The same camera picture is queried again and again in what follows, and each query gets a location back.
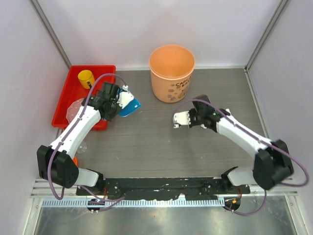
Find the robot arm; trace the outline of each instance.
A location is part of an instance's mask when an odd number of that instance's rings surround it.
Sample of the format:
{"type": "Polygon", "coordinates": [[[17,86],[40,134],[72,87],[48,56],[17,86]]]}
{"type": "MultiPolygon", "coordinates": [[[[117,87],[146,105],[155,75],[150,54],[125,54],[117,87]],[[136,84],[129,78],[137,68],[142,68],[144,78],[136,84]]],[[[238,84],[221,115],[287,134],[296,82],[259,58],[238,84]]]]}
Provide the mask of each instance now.
{"type": "MultiPolygon", "coordinates": [[[[198,96],[196,99],[209,102],[206,95],[198,96]]],[[[193,101],[193,104],[195,108],[174,114],[174,128],[182,125],[189,127],[200,125],[204,129],[212,129],[231,139],[254,159],[253,169],[234,167],[223,174],[230,184],[239,186],[257,183],[260,187],[268,190],[293,174],[292,163],[288,157],[261,143],[264,141],[288,152],[287,145],[283,141],[272,141],[256,134],[240,124],[229,110],[220,109],[227,116],[223,117],[214,108],[204,103],[193,101]]]]}
{"type": "Polygon", "coordinates": [[[47,166],[51,154],[66,136],[53,161],[52,181],[66,188],[73,185],[85,185],[94,187],[95,190],[101,190],[103,188],[103,175],[89,169],[78,168],[72,159],[80,143],[100,119],[112,120],[133,100],[134,96],[127,86],[120,89],[117,85],[107,82],[103,84],[97,95],[90,97],[85,112],[81,116],[84,109],[83,105],[86,102],[84,99],[77,115],[64,132],[49,147],[42,145],[38,149],[37,159],[40,176],[47,179],[47,166]]]}

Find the red tray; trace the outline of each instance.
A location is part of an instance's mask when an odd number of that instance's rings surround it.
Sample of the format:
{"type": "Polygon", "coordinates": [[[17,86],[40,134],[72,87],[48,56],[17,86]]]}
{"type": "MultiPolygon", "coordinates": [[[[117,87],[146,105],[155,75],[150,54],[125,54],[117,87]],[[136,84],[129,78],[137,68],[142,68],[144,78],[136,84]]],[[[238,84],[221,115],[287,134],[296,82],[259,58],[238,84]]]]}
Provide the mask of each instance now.
{"type": "MultiPolygon", "coordinates": [[[[115,73],[114,65],[74,65],[70,67],[67,75],[67,79],[63,86],[63,90],[59,99],[58,106],[55,110],[54,117],[52,120],[52,126],[59,127],[61,129],[67,128],[69,125],[66,114],[68,107],[76,100],[85,98],[88,95],[89,90],[83,88],[79,82],[77,76],[82,70],[90,70],[96,80],[99,76],[104,73],[115,73]]],[[[107,76],[102,78],[100,82],[97,83],[92,94],[95,94],[97,90],[100,90],[103,82],[115,83],[114,76],[107,76]]],[[[107,121],[100,120],[94,125],[92,130],[94,131],[104,131],[107,129],[107,121]]]]}

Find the yellow mug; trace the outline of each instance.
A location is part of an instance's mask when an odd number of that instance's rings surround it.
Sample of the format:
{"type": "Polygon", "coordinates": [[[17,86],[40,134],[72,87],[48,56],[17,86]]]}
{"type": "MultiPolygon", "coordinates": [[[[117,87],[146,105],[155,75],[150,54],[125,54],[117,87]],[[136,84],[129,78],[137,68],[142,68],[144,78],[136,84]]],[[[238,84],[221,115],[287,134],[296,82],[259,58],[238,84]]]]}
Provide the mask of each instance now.
{"type": "Polygon", "coordinates": [[[90,70],[83,70],[78,74],[78,80],[85,89],[90,89],[94,84],[94,77],[90,70]]]}

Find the wooden floor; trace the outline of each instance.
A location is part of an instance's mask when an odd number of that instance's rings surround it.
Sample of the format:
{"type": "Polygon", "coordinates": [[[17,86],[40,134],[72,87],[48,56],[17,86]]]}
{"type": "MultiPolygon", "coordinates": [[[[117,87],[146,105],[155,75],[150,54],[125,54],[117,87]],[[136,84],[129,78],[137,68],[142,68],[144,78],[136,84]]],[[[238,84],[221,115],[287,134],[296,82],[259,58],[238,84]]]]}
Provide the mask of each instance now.
{"type": "MultiPolygon", "coordinates": [[[[116,117],[107,131],[90,132],[79,166],[105,177],[220,176],[234,166],[252,166],[252,158],[226,137],[201,127],[173,129],[171,115],[179,103],[159,101],[149,71],[121,71],[142,107],[116,117]]],[[[263,134],[243,69],[195,70],[184,100],[200,94],[253,131],[263,134]]],[[[189,110],[186,104],[181,111],[189,110]]]]}

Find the ruler-like strip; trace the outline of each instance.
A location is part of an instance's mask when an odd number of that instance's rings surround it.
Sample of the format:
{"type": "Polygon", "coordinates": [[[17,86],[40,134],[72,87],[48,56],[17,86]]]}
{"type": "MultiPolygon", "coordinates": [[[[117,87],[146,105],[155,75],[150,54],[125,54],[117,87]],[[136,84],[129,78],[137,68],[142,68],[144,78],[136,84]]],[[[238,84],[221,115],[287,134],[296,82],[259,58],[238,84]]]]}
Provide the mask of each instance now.
{"type": "MultiPolygon", "coordinates": [[[[42,208],[102,208],[107,207],[112,204],[112,202],[106,202],[104,206],[102,205],[88,205],[90,198],[64,198],[63,200],[57,200],[54,198],[46,198],[43,201],[42,208]]],[[[169,201],[146,201],[146,200],[123,200],[114,207],[116,208],[164,208],[164,207],[221,207],[225,206],[225,201],[223,197],[217,200],[201,200],[201,201],[186,201],[185,198],[179,198],[177,200],[169,201]]]]}

